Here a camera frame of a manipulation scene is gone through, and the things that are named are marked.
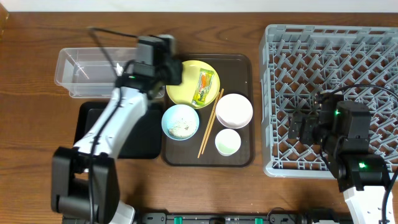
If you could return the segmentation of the pile of rice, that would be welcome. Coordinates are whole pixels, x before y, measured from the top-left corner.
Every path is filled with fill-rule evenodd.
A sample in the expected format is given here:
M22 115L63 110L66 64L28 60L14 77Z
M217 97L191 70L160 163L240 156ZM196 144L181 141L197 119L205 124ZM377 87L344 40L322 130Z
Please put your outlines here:
M169 129L169 134L177 139L190 137L196 130L196 124L193 121L176 121Z

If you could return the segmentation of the light blue bowl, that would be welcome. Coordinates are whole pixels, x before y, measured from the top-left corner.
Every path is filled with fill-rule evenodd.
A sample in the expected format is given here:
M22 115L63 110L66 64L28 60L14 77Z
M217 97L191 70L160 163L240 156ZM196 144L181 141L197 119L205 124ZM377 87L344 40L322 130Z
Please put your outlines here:
M169 129L171 126L179 120L185 120L185 121L193 121L196 124L196 130L195 132L188 138L185 139L177 139L172 137L169 134ZM166 112L163 114L161 125L162 125L162 130L165 133L165 135L173 140L177 141L184 141L186 139L191 138L198 130L200 124L199 116L198 113L190 106L187 105L173 105L169 109L166 110Z

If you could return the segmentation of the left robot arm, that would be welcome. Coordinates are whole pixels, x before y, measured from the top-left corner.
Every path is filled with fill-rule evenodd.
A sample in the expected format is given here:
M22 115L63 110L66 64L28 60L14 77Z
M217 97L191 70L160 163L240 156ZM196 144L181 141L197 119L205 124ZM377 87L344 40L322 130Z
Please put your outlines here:
M182 82L172 35L140 36L137 55L125 63L111 99L91 129L71 149L52 157L51 209L90 223L132 223L135 209L122 202L116 159L129 133L160 88Z

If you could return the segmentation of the green orange snack wrapper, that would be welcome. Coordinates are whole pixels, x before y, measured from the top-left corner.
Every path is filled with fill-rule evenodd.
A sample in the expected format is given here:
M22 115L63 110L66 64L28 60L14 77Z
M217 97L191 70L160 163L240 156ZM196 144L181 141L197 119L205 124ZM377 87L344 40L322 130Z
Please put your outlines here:
M199 80L192 98L193 105L205 105L206 97L210 91L214 75L215 73L212 70L204 68L200 69Z

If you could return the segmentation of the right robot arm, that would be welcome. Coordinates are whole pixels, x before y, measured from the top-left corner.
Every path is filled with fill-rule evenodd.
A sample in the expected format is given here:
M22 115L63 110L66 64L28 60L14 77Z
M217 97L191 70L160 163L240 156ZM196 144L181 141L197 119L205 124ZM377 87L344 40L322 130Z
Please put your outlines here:
M392 187L397 175L390 175L385 160L369 151L369 108L342 94L323 93L317 101L318 114L292 114L288 137L320 147L354 223L394 223Z

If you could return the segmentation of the white green cup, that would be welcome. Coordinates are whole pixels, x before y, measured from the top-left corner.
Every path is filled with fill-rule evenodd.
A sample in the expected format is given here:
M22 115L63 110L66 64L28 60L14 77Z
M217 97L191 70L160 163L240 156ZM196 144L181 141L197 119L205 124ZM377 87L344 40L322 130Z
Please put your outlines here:
M233 129L223 129L215 137L215 146L222 156L231 156L241 147L241 137Z

